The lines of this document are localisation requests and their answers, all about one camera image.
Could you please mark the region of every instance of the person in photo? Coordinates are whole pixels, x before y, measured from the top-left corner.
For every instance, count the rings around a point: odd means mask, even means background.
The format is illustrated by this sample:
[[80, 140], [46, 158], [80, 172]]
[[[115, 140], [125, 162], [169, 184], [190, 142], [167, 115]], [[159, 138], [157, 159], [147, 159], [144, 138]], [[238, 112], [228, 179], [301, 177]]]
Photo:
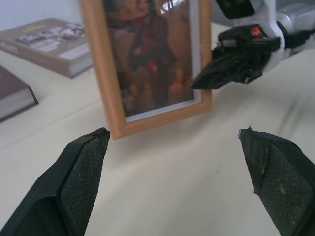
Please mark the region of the person in photo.
[[[158, 109], [170, 105], [170, 69], [177, 59], [168, 43], [168, 21], [158, 15], [154, 0], [137, 0], [136, 4], [139, 16], [133, 20], [108, 17], [108, 26], [134, 33], [128, 65], [131, 71], [144, 68], [148, 72], [154, 108]], [[145, 83], [138, 87], [144, 92]]]

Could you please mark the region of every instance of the brown book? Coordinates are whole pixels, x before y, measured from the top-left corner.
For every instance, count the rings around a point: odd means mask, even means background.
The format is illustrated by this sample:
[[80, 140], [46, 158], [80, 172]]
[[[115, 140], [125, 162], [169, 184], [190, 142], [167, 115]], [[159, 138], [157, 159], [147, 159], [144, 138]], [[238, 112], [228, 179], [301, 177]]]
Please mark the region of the brown book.
[[36, 104], [31, 87], [0, 66], [0, 122]]
[[0, 32], [0, 49], [69, 78], [93, 64], [83, 25], [53, 18]]

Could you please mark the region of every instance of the photo on book cover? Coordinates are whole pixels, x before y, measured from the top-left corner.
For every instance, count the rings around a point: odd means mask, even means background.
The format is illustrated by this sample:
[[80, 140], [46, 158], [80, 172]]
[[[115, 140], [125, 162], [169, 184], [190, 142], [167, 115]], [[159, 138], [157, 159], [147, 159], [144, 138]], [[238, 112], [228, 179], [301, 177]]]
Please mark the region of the photo on book cover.
[[103, 1], [127, 122], [200, 103], [189, 87], [200, 70], [192, 45], [199, 34], [191, 33], [198, 7], [191, 0]]
[[66, 27], [54, 26], [38, 33], [28, 33], [15, 41], [23, 43], [42, 52], [50, 52], [61, 43], [69, 43], [85, 37], [82, 24], [67, 24]]

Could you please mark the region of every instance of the book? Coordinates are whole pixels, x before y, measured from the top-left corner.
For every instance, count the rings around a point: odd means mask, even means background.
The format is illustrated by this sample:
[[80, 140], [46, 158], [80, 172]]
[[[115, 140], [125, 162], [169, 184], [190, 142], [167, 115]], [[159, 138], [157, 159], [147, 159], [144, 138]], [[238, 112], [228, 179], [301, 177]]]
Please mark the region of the book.
[[37, 104], [31, 87], [0, 66], [0, 122]]
[[68, 78], [93, 65], [84, 26], [54, 18], [0, 32], [0, 49]]

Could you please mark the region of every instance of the book spine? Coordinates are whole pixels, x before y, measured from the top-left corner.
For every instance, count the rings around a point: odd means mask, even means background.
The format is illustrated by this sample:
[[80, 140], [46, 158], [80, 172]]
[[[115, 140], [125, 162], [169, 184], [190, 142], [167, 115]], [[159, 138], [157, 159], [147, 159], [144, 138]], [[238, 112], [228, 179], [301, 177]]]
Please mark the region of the book spine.
[[42, 53], [6, 42], [2, 39], [0, 39], [0, 49], [58, 74], [70, 77], [69, 65], [62, 60], [57, 60]]

